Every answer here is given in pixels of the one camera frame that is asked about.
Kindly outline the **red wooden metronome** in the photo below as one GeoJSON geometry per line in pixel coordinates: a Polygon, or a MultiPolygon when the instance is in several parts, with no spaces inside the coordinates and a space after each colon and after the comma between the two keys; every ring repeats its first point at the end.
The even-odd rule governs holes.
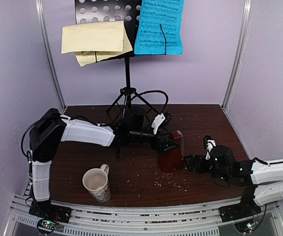
{"type": "MultiPolygon", "coordinates": [[[[176,131],[170,133],[168,138],[179,143],[179,137],[176,131]]],[[[158,156],[157,164],[161,172],[169,173],[184,168],[184,160],[181,160],[181,149],[180,147],[167,152],[162,153],[158,156]]]]}

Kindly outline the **clear plastic metronome cover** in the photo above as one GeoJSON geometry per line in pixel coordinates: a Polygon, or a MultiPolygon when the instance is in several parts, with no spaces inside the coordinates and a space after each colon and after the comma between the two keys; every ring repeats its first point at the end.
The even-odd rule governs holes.
{"type": "Polygon", "coordinates": [[[180,149],[181,149],[181,160],[184,160],[185,148],[184,148],[183,134],[181,133],[180,130],[177,130],[176,133],[178,134],[178,137],[179,137],[179,144],[180,144],[180,149]]]}

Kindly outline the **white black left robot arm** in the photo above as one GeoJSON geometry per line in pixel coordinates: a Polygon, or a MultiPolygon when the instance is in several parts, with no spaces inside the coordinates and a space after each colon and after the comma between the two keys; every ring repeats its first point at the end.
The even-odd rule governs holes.
{"type": "Polygon", "coordinates": [[[159,113],[148,127],[148,115],[141,107],[130,107],[124,117],[110,124],[96,123],[84,116],[69,117],[49,109],[24,132],[29,137],[29,149],[21,150],[30,165],[32,179],[32,205],[43,218],[55,213],[49,191],[50,166],[61,142],[81,142],[120,149],[130,143],[149,143],[157,153],[167,153],[180,145],[162,134],[166,123],[164,113],[159,113]]]}

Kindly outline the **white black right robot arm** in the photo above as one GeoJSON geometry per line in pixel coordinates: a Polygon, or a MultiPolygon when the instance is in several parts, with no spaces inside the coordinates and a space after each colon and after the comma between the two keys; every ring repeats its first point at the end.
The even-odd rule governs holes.
{"type": "Polygon", "coordinates": [[[198,174],[208,173],[227,185],[244,187],[241,203],[236,206],[239,216],[248,216],[255,205],[283,200],[283,159],[264,161],[255,157],[237,161],[233,150],[223,145],[206,151],[206,155],[185,156],[185,167],[198,174]]]}

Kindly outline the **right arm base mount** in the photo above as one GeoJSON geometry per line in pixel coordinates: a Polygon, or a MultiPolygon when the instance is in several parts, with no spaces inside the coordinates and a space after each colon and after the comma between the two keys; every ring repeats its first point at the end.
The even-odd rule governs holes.
{"type": "Polygon", "coordinates": [[[260,226],[266,214],[266,208],[262,218],[259,217],[261,212],[261,207],[253,201],[219,208],[222,222],[233,221],[236,231],[244,235],[251,234],[260,226]]]}

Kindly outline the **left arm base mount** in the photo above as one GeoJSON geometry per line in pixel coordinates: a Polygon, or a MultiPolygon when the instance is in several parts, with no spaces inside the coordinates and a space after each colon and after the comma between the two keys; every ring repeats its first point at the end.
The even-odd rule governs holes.
{"type": "Polygon", "coordinates": [[[68,223],[72,209],[66,206],[54,205],[50,200],[44,202],[32,201],[29,214],[40,218],[37,230],[44,235],[53,233],[59,223],[68,223]]]}

